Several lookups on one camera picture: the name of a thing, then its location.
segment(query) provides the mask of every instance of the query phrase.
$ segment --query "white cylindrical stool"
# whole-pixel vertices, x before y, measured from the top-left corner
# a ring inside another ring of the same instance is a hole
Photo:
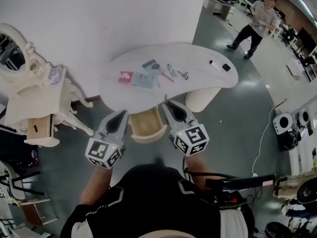
[[[194,113],[199,113],[207,107],[220,91],[221,87],[203,88],[187,93],[185,104]]]

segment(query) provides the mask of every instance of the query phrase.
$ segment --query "gray floor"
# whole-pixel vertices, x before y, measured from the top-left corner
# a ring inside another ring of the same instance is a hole
[[[234,88],[222,89],[196,118],[205,125],[210,137],[209,145],[202,153],[206,163],[217,172],[249,177],[273,102],[253,64],[242,59],[242,49],[233,53],[224,48],[232,39],[220,22],[203,9],[193,44],[227,56],[237,68],[239,83]],[[184,95],[176,99],[184,102]],[[110,114],[102,101],[95,102],[92,109],[78,106],[77,110],[79,119],[94,130]],[[59,217],[58,221],[45,228],[58,236],[77,205],[93,166],[84,157],[89,139],[86,133],[61,126],[56,135],[60,139],[58,146],[39,150],[39,168],[52,199],[52,207]],[[181,171],[183,156],[174,150],[167,134],[149,145],[137,144],[129,138],[125,155],[114,168],[112,184],[119,181],[131,167],[151,163],[157,156],[161,156],[167,166]],[[263,138],[262,153],[255,165],[255,172],[258,175],[276,173],[278,176],[290,173],[288,153],[278,150],[277,137],[271,125]],[[242,193],[253,194],[254,190]],[[272,197],[272,187],[264,188],[262,198],[255,201],[253,209],[259,230],[263,230],[270,221],[285,221],[280,214],[280,205],[281,202]]]

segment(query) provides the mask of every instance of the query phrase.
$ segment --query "white cable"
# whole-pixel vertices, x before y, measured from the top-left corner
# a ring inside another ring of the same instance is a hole
[[[265,127],[265,129],[264,129],[264,131],[263,131],[263,134],[262,134],[262,137],[261,137],[261,139],[260,139],[259,154],[258,154],[258,156],[256,157],[256,159],[254,160],[253,165],[252,165],[252,177],[254,177],[255,175],[258,176],[257,174],[255,174],[255,173],[253,172],[253,171],[254,171],[254,164],[256,163],[258,157],[261,155],[261,142],[262,142],[262,138],[263,138],[263,136],[264,136],[264,133],[265,133],[267,127],[269,126],[270,119],[271,119],[271,113],[272,113],[273,109],[274,109],[274,105],[273,105],[273,108],[272,108],[271,112],[269,113],[267,126]]]

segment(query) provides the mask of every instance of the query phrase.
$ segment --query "gray shirt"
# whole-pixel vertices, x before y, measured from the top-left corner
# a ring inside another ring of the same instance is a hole
[[[256,12],[256,15],[258,16],[258,20],[264,21],[267,24],[270,24],[272,26],[277,27],[277,15],[273,8],[270,8],[268,10],[264,9],[264,2],[262,1],[256,1],[251,8],[254,9]],[[249,24],[253,30],[260,35],[261,37],[264,37],[264,35],[268,32],[268,27],[259,25],[257,23],[256,19],[253,19],[252,22]]]

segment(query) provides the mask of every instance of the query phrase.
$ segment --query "ceiling light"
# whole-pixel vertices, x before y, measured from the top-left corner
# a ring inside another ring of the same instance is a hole
[[[299,2],[301,3],[302,7],[304,7],[305,11],[309,14],[310,17],[314,17],[313,14],[311,13],[311,11],[308,9],[307,5],[305,4],[305,2],[303,0],[299,0]]]

